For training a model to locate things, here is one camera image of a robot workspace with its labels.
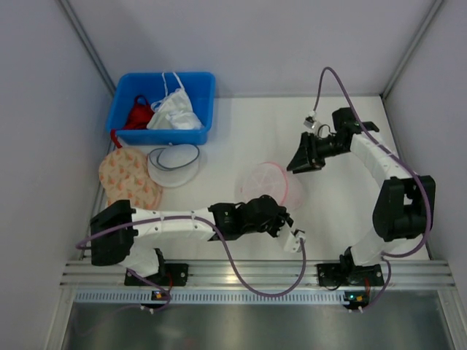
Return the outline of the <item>pink-trimmed mesh laundry bag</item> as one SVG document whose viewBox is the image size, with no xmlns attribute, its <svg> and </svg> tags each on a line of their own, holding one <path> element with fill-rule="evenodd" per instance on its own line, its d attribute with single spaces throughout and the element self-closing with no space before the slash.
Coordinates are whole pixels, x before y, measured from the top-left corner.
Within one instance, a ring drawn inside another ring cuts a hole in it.
<svg viewBox="0 0 467 350">
<path fill-rule="evenodd" d="M 304 202 L 304 188 L 298 177 L 274 162 L 250 166 L 237 176 L 234 196 L 238 202 L 248 202 L 269 195 L 289 211 L 299 209 Z"/>
</svg>

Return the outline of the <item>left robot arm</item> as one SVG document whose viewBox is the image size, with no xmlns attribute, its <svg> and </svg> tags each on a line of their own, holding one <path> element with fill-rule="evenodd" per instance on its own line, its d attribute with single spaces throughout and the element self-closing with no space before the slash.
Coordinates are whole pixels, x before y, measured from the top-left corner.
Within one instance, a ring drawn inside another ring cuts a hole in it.
<svg viewBox="0 0 467 350">
<path fill-rule="evenodd" d="M 253 233 L 268 233 L 286 252 L 298 252 L 301 236 L 293 225 L 287 209 L 268 195 L 195 211 L 153 211 L 118 200 L 90 220 L 91 263 L 155 276 L 163 273 L 163 240 L 236 241 Z"/>
</svg>

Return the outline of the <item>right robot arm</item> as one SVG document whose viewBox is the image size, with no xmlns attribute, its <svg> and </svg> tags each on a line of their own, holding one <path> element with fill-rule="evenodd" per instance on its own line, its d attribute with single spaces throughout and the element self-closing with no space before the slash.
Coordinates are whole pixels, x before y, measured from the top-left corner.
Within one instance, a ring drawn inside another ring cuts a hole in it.
<svg viewBox="0 0 467 350">
<path fill-rule="evenodd" d="M 358 122 L 351 108 L 332 114 L 334 130 L 321 135 L 323 124 L 311 113 L 304 121 L 309 131 L 287 170 L 294 174 L 319 171 L 328 158 L 352 153 L 366 167 L 380 188 L 372 214 L 372 228 L 339 258 L 343 274 L 376 265 L 380 257 L 432 227 L 436 183 L 431 176 L 415 176 L 386 147 L 379 128 L 371 121 Z"/>
</svg>

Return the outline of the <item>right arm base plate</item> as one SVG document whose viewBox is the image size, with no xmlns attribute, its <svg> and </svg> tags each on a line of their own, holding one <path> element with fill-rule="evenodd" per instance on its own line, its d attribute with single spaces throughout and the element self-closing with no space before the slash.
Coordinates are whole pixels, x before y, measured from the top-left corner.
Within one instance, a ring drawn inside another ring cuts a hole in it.
<svg viewBox="0 0 467 350">
<path fill-rule="evenodd" d="M 344 267 L 337 262 L 317 265 L 320 287 L 336 290 L 339 287 L 382 287 L 384 277 L 380 265 Z"/>
</svg>

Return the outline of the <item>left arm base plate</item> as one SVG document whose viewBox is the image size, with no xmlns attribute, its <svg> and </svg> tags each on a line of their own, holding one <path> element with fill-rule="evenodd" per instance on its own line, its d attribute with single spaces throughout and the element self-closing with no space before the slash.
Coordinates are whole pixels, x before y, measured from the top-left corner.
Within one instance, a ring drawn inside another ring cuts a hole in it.
<svg viewBox="0 0 467 350">
<path fill-rule="evenodd" d="M 184 287 L 188 281 L 189 265 L 186 263 L 164 263 L 161 272 L 147 276 L 144 279 L 161 287 Z M 148 287 L 148 284 L 127 273 L 124 285 L 127 287 Z"/>
</svg>

